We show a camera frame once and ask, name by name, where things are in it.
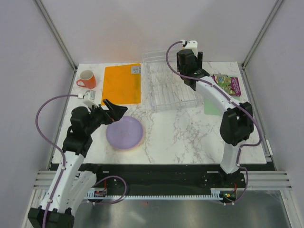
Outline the purple plate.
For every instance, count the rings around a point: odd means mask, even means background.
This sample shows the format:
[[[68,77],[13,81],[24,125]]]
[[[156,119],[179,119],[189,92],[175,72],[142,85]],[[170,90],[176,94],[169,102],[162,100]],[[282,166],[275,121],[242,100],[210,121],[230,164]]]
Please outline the purple plate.
[[[106,139],[117,150],[129,150],[140,141],[143,133],[143,125],[136,118],[123,116],[107,127]]]

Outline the light yellow plate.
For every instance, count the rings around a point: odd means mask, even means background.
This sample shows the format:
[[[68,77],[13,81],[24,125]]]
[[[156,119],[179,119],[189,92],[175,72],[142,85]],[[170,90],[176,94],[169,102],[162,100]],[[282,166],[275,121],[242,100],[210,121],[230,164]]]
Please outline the light yellow plate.
[[[131,151],[138,150],[141,148],[142,145],[143,145],[143,143],[141,142],[141,143],[135,145],[134,147],[130,148],[128,151],[131,152]]]

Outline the pink plate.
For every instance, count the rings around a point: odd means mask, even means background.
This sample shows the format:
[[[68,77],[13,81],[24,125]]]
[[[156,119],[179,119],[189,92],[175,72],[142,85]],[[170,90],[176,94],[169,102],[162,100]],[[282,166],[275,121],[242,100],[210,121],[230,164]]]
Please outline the pink plate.
[[[142,134],[140,141],[133,147],[133,149],[138,148],[143,143],[144,139],[145,139],[145,133]]]

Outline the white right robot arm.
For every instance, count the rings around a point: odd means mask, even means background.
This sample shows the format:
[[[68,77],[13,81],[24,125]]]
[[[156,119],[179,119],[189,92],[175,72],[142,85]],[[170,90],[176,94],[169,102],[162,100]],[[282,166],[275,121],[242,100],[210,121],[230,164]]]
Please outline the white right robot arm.
[[[196,56],[191,49],[183,49],[176,57],[177,71],[182,75],[184,83],[208,98],[222,115],[219,132],[225,142],[220,163],[223,172],[218,174],[217,179],[221,186],[228,187],[235,181],[233,173],[239,169],[240,146],[245,144],[254,131],[252,105],[248,102],[241,103],[230,96],[201,68],[201,52]]]

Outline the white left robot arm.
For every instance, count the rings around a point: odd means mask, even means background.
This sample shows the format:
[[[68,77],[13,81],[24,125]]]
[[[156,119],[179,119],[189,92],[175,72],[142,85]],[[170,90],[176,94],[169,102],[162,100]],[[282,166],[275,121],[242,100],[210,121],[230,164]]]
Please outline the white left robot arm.
[[[72,110],[70,122],[57,172],[48,192],[37,208],[30,208],[28,219],[35,228],[71,228],[75,213],[82,200],[94,187],[104,182],[104,175],[99,171],[79,171],[84,158],[93,142],[91,135],[101,125],[119,121],[126,111],[125,106],[103,100],[107,109],[92,101],[85,101],[85,106]]]

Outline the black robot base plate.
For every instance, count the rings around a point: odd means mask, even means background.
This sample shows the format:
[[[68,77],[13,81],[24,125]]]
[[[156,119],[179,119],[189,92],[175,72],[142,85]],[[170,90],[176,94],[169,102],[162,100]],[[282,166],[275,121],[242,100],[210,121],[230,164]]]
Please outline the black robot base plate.
[[[143,165],[143,164],[83,164],[80,171],[92,171],[98,184],[110,195],[207,195],[212,188],[240,189],[245,187],[241,171],[227,175],[216,165]]]

